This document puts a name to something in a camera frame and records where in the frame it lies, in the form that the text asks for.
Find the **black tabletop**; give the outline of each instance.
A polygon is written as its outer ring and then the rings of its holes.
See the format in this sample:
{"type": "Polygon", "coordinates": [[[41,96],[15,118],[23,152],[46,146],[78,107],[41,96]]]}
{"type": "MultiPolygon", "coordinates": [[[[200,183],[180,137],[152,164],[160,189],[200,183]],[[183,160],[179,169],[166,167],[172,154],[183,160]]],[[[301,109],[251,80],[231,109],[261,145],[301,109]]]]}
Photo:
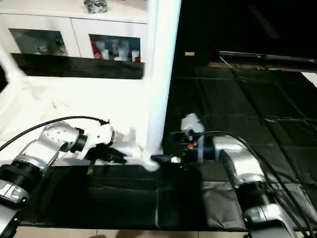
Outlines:
{"type": "MultiPolygon", "coordinates": [[[[300,176],[316,207],[315,101],[317,89],[298,72],[237,70],[234,75],[221,68],[174,69],[165,135],[179,130],[180,120],[194,112],[205,130],[240,136],[277,170],[300,176]]],[[[85,166],[50,168],[25,207],[22,225],[245,230],[225,170],[212,161],[186,170],[164,166],[154,173],[138,166],[96,167],[89,176],[86,172],[85,166]]],[[[288,187],[309,210],[302,186],[288,187]]]]}

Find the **shelf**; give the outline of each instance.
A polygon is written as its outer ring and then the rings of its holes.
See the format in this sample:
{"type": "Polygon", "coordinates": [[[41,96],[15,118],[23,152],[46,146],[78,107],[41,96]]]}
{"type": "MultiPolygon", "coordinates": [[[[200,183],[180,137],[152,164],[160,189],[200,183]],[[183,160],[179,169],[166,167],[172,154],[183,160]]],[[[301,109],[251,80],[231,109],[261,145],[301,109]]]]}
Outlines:
{"type": "Polygon", "coordinates": [[[89,14],[83,0],[0,0],[0,13],[147,23],[146,0],[108,0],[108,11],[89,14]]]}

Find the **orange component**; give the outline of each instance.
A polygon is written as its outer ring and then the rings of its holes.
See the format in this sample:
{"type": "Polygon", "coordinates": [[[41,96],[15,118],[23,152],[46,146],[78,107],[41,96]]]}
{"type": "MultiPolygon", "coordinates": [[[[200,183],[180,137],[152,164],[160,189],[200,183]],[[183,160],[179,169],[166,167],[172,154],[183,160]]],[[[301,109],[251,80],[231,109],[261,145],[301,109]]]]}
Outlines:
{"type": "Polygon", "coordinates": [[[187,145],[187,148],[188,148],[188,149],[193,149],[194,147],[195,147],[195,145],[193,145],[193,144],[187,145]]]}

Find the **black floor tile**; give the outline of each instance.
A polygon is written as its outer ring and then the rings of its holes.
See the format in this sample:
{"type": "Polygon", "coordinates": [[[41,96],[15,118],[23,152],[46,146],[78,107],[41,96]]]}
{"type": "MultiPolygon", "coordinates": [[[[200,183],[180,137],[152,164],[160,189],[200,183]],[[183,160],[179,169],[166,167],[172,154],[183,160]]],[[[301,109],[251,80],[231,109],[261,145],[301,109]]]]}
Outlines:
{"type": "Polygon", "coordinates": [[[273,77],[264,70],[236,70],[236,75],[243,80],[254,82],[273,82],[273,77]]]}
{"type": "Polygon", "coordinates": [[[308,80],[300,72],[289,72],[289,71],[269,71],[269,74],[278,81],[284,83],[300,83],[303,84],[308,80]]]}
{"type": "Polygon", "coordinates": [[[196,67],[196,75],[199,78],[232,79],[233,74],[228,68],[196,67]]]}
{"type": "Polygon", "coordinates": [[[244,117],[207,117],[206,119],[208,119],[208,125],[204,125],[206,131],[226,131],[243,138],[251,145],[271,146],[275,144],[274,138],[260,119],[244,117]]]}
{"type": "Polygon", "coordinates": [[[200,79],[201,90],[214,97],[242,96],[243,93],[234,80],[200,79]]]}
{"type": "Polygon", "coordinates": [[[314,103],[317,101],[317,88],[313,83],[303,78],[300,82],[283,81],[279,85],[306,117],[317,119],[317,110],[313,109],[314,103]]]}
{"type": "Polygon", "coordinates": [[[167,114],[182,117],[190,113],[198,116],[209,115],[209,107],[201,94],[182,95],[181,92],[170,94],[168,97],[167,114]]]}
{"type": "Polygon", "coordinates": [[[317,133],[305,120],[267,120],[282,146],[317,146],[317,133]]]}
{"type": "Polygon", "coordinates": [[[206,96],[209,113],[208,116],[215,117],[256,117],[252,105],[244,95],[237,93],[230,97],[217,97],[213,94],[206,96]]]}
{"type": "Polygon", "coordinates": [[[305,147],[285,147],[287,156],[294,163],[294,166],[300,171],[300,176],[308,184],[313,184],[314,186],[317,182],[317,147],[314,148],[305,148],[305,147]]]}
{"type": "Polygon", "coordinates": [[[174,77],[195,78],[197,77],[195,68],[190,65],[174,65],[172,75],[174,77]]]}
{"type": "Polygon", "coordinates": [[[241,83],[250,103],[265,118],[303,118],[302,113],[272,83],[245,81],[241,83]]]}
{"type": "Polygon", "coordinates": [[[173,77],[169,88],[169,93],[182,94],[183,97],[192,94],[201,94],[201,83],[198,78],[178,78],[173,77]]]}
{"type": "MultiPolygon", "coordinates": [[[[293,179],[296,178],[293,169],[278,146],[252,146],[252,148],[262,155],[277,172],[283,172],[293,179]]],[[[281,177],[285,182],[291,182],[287,178],[281,177]]]]}

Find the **floor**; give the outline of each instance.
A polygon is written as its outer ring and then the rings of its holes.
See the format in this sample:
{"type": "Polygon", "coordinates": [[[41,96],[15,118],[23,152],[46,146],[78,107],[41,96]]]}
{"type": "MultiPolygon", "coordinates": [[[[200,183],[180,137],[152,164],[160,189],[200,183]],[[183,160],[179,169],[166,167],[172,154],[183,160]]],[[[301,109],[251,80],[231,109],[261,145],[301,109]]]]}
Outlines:
{"type": "Polygon", "coordinates": [[[15,238],[242,238],[245,233],[79,230],[20,227],[15,238]]]}

